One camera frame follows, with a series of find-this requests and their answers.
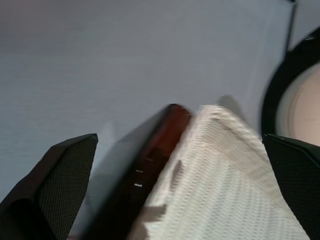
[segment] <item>white towel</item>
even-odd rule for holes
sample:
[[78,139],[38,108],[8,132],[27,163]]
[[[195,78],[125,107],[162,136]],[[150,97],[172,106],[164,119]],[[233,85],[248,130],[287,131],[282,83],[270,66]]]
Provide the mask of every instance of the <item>white towel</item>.
[[307,240],[260,137],[203,106],[158,178],[131,240]]

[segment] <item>textured fabric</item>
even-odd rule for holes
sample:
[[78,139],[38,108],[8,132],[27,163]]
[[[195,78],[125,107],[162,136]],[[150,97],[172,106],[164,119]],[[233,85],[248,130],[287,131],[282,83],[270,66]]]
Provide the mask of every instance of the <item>textured fabric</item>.
[[71,146],[37,194],[37,201],[57,240],[65,240],[85,197],[97,140]]
[[129,239],[309,239],[284,201],[261,139],[204,106],[161,174]]
[[263,141],[284,199],[310,239],[320,239],[320,148],[286,137]]

